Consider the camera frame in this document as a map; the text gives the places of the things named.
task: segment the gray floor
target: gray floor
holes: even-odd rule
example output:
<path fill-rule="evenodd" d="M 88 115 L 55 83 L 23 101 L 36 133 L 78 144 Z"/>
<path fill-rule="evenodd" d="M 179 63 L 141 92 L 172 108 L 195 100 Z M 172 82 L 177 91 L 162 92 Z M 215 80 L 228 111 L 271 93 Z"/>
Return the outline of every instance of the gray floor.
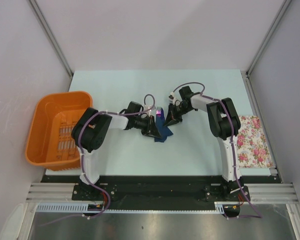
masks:
<path fill-rule="evenodd" d="M 226 220 L 214 214 L 106 213 L 95 219 L 36 213 L 29 240 L 294 240 L 285 205 L 258 205 L 263 219 Z M 243 206 L 241 214 L 252 214 Z"/>

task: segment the white wall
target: white wall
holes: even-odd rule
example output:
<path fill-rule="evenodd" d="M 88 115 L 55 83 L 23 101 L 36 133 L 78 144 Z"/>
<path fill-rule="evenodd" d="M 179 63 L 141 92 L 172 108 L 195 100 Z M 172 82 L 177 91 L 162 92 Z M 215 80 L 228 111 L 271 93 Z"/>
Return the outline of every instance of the white wall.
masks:
<path fill-rule="evenodd" d="M 70 80 L 26 0 L 0 0 L 0 231 L 43 170 L 24 151 L 37 101 Z"/>
<path fill-rule="evenodd" d="M 251 81 L 279 171 L 300 201 L 300 0 L 292 1 Z"/>
<path fill-rule="evenodd" d="M 72 70 L 247 70 L 284 0 L 38 0 Z"/>

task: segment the purple cable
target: purple cable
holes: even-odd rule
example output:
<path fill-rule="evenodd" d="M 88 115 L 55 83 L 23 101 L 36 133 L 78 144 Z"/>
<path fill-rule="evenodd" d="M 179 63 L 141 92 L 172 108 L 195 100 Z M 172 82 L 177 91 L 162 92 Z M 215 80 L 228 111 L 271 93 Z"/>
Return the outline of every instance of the purple cable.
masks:
<path fill-rule="evenodd" d="M 224 112 L 226 114 L 226 117 L 228 118 L 228 121 L 230 123 L 230 127 L 231 127 L 230 143 L 231 143 L 231 149 L 232 149 L 233 172 L 234 172 L 235 180 L 236 180 L 236 183 L 238 184 L 239 189 L 240 189 L 242 195 L 244 196 L 245 200 L 249 203 L 250 207 L 258 215 L 258 216 L 256 216 L 256 215 L 242 215 L 242 216 L 238 216 L 238 217 L 228 217 L 226 214 L 224 214 L 224 216 L 226 217 L 226 219 L 238 219 L 238 218 L 258 218 L 258 219 L 261 219 L 262 218 L 262 214 L 258 211 L 258 209 L 251 203 L 251 201 L 245 195 L 245 192 L 242 189 L 241 184 L 240 184 L 239 179 L 238 179 L 237 166 L 236 166 L 236 164 L 237 164 L 236 163 L 236 149 L 235 149 L 235 144 L 234 144 L 235 129 L 234 129 L 234 125 L 232 124 L 232 121 L 231 121 L 231 118 L 230 118 L 230 114 L 228 113 L 226 106 L 223 104 L 223 102 L 220 99 L 216 99 L 216 98 L 213 98 L 213 97 L 210 97 L 210 96 L 203 95 L 203 92 L 205 91 L 206 86 L 203 83 L 201 83 L 201 82 L 192 81 L 192 82 L 187 82 L 187 83 L 181 84 L 181 85 L 177 86 L 173 90 L 173 92 L 175 92 L 178 88 L 180 88 L 182 86 L 185 86 L 185 85 L 189 85 L 189 84 L 199 84 L 199 85 L 203 86 L 203 89 L 200 92 L 201 97 L 209 99 L 209 100 L 212 100 L 212 101 L 218 101 L 221 104 L 221 106 L 222 106 L 222 108 L 223 108 L 223 110 L 224 110 Z"/>
<path fill-rule="evenodd" d="M 110 203 L 111 203 L 111 199 L 110 199 L 109 193 L 108 193 L 106 190 L 102 189 L 101 187 L 98 187 L 98 186 L 94 185 L 94 184 L 88 179 L 88 177 L 87 177 L 87 175 L 86 175 L 85 166 L 84 166 L 84 160 L 85 160 L 85 158 L 84 158 L 84 153 L 85 153 L 85 152 L 84 152 L 84 149 L 83 149 L 83 147 L 82 147 L 82 145 L 81 145 L 81 138 L 82 138 L 82 135 L 83 135 L 83 133 L 84 133 L 86 127 L 88 126 L 88 124 L 89 124 L 96 116 L 98 116 L 98 115 L 100 115 L 100 114 L 110 114 L 110 115 L 120 115 L 120 116 L 133 116 L 133 115 L 144 114 L 144 113 L 146 113 L 146 112 L 152 110 L 152 109 L 154 108 L 155 104 L 156 104 L 156 100 L 155 100 L 155 97 L 154 97 L 152 94 L 147 94 L 147 95 L 144 96 L 144 100 L 143 100 L 144 103 L 146 102 L 146 98 L 147 98 L 148 96 L 152 97 L 152 99 L 153 99 L 153 104 L 152 104 L 152 106 L 149 107 L 148 109 L 146 109 L 146 110 L 144 110 L 144 111 L 140 111 L 140 112 L 126 113 L 126 114 L 121 114 L 121 113 L 118 113 L 118 112 L 111 112 L 111 111 L 99 111 L 99 112 L 95 113 L 94 115 L 92 115 L 92 116 L 85 122 L 85 124 L 83 125 L 83 127 L 82 127 L 82 129 L 81 129 L 81 131 L 80 131 L 80 133 L 79 133 L 79 136 L 78 136 L 78 147 L 80 148 L 80 151 L 81 151 L 81 153 L 82 153 L 81 159 L 80 159 L 80 164 L 81 164 L 81 170 L 82 170 L 83 176 L 84 176 L 85 180 L 89 183 L 89 185 L 91 185 L 91 186 L 94 187 L 95 189 L 98 189 L 99 191 L 103 192 L 103 193 L 106 195 L 107 199 L 108 199 L 108 203 L 107 203 L 107 205 L 103 208 L 103 210 L 101 210 L 100 212 L 98 212 L 98 213 L 97 213 L 96 215 L 94 215 L 94 216 L 87 217 L 87 218 L 89 218 L 89 219 L 94 219 L 94 218 L 100 216 L 101 214 L 103 214 L 103 213 L 109 208 Z M 49 221 L 49 222 L 40 224 L 39 226 L 40 226 L 40 227 L 43 227 L 43 226 L 46 226 L 46 225 L 50 225 L 50 224 L 54 224 L 54 223 L 56 223 L 56 222 L 62 221 L 62 220 L 64 220 L 64 219 L 68 219 L 68 218 L 72 218 L 72 217 L 82 217 L 82 216 L 83 216 L 82 214 L 71 214 L 71 215 L 67 215 L 67 216 L 64 216 L 64 217 L 60 217 L 60 218 L 58 218 L 58 219 L 55 219 L 55 220 L 52 220 L 52 221 Z"/>

